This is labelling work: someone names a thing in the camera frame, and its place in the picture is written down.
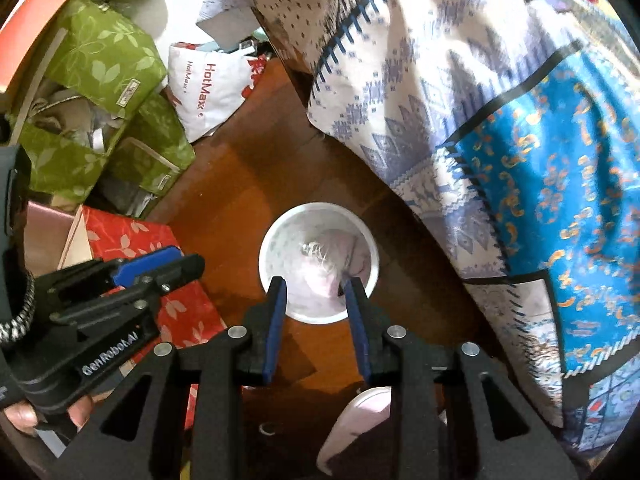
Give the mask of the white round trash bin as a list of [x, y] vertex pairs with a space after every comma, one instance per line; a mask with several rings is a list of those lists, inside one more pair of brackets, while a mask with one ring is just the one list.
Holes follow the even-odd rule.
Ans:
[[359, 278], [367, 295], [375, 290], [380, 253], [356, 214], [331, 203], [308, 203], [270, 226], [260, 246], [258, 274], [265, 288], [273, 278], [285, 280], [289, 318], [333, 324], [347, 318], [345, 280]]

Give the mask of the pink slipper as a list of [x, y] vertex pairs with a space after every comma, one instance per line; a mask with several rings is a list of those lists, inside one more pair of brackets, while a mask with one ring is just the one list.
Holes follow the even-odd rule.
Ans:
[[362, 390], [337, 417], [322, 444], [316, 465], [329, 477], [334, 476], [330, 460], [343, 453], [349, 445], [390, 419], [392, 388], [373, 387]]

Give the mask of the green leaf-pattern bag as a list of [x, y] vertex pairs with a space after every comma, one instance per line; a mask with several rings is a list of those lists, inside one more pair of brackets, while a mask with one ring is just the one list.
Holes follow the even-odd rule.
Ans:
[[98, 0], [70, 0], [6, 115], [26, 151], [33, 200], [143, 218], [195, 158], [154, 41]]

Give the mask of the white HotMax bag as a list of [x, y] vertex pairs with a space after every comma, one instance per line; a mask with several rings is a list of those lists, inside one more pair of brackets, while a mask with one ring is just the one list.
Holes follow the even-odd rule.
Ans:
[[190, 143], [213, 133], [253, 92], [268, 58], [250, 49], [205, 51], [177, 42], [168, 54], [168, 99]]

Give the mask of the blue patchwork bed sheet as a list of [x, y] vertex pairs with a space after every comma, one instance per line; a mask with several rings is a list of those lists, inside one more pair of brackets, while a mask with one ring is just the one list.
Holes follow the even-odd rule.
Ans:
[[423, 222], [567, 451], [639, 403], [639, 51], [588, 0], [205, 0], [250, 9], [310, 122]]

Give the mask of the orange box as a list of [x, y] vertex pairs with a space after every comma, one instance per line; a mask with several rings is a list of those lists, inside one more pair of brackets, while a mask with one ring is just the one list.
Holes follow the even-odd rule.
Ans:
[[1, 27], [1, 92], [6, 93], [30, 48], [67, 0], [18, 0]]

